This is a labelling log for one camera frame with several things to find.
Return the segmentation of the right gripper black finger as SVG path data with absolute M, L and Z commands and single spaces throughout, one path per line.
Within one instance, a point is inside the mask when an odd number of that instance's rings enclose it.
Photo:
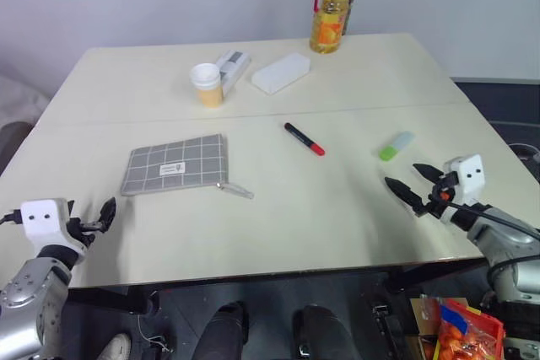
M 385 178 L 385 183 L 395 196 L 413 209 L 414 213 L 425 213 L 425 205 L 422 197 L 415 194 L 409 186 L 405 185 L 400 180 L 389 177 Z
M 439 184 L 443 178 L 444 173 L 429 164 L 413 164 L 413 167 L 428 181 L 432 184 Z

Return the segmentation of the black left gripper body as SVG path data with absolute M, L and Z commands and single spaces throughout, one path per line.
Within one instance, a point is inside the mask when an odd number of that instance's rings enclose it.
M 94 243 L 95 235 L 100 231 L 100 222 L 83 223 L 80 218 L 69 218 L 67 221 L 67 232 L 85 247 Z

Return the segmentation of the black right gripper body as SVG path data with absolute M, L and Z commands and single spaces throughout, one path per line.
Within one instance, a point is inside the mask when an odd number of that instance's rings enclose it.
M 444 211 L 450 206 L 456 192 L 455 186 L 458 185 L 457 173 L 451 171 L 444 174 L 443 180 L 434 185 L 431 193 L 428 195 L 429 201 L 425 205 L 425 213 L 415 213 L 418 217 L 425 214 L 441 219 Z

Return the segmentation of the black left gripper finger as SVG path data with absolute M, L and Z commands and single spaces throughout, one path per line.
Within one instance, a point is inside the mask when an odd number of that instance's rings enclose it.
M 100 209 L 100 216 L 94 223 L 96 232 L 107 232 L 111 227 L 116 216 L 116 198 L 111 197 L 107 200 Z

